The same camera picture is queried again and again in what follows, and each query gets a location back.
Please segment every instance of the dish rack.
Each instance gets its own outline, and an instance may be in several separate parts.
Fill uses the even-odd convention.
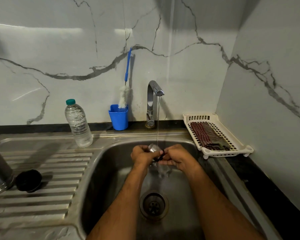
[[[253,148],[249,145],[243,145],[220,121],[216,113],[185,113],[183,121],[187,127],[198,150],[203,152],[203,158],[208,157],[234,157],[243,154],[245,157],[253,153]],[[226,150],[210,150],[201,145],[196,134],[191,128],[192,122],[207,122],[217,135],[223,137],[230,146],[230,151]]]

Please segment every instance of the drain hole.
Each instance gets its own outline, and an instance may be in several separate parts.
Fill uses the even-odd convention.
[[[168,200],[160,193],[151,191],[143,194],[140,199],[142,214],[151,220],[160,220],[168,212]]]

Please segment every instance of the brush handle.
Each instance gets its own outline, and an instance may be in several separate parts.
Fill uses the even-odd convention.
[[[131,56],[131,48],[128,52],[128,63],[127,63],[127,70],[126,70],[126,75],[124,77],[124,81],[127,82],[128,81],[128,70],[129,70],[129,62],[130,62],[130,56]]]

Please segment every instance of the faucet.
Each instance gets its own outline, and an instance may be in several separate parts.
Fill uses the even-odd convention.
[[[153,120],[153,94],[160,97],[164,95],[164,92],[156,81],[151,80],[148,84],[147,122],[145,124],[148,128],[155,126],[155,121]]]

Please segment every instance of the folded dishcloth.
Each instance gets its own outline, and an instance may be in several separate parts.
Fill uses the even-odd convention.
[[[208,122],[192,122],[190,126],[203,147],[210,150],[230,151],[229,144],[215,133]]]

